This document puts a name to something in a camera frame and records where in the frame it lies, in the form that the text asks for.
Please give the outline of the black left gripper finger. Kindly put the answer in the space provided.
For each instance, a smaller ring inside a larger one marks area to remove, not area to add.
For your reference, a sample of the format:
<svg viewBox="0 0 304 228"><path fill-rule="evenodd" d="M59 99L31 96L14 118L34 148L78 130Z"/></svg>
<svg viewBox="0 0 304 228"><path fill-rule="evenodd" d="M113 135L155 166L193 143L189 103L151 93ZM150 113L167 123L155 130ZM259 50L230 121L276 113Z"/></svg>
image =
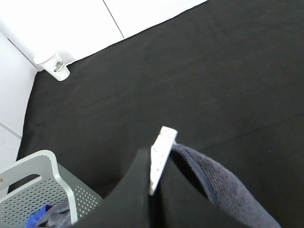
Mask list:
<svg viewBox="0 0 304 228"><path fill-rule="evenodd" d="M179 154L167 160L155 195L152 196L153 228L243 228L214 206Z"/></svg>

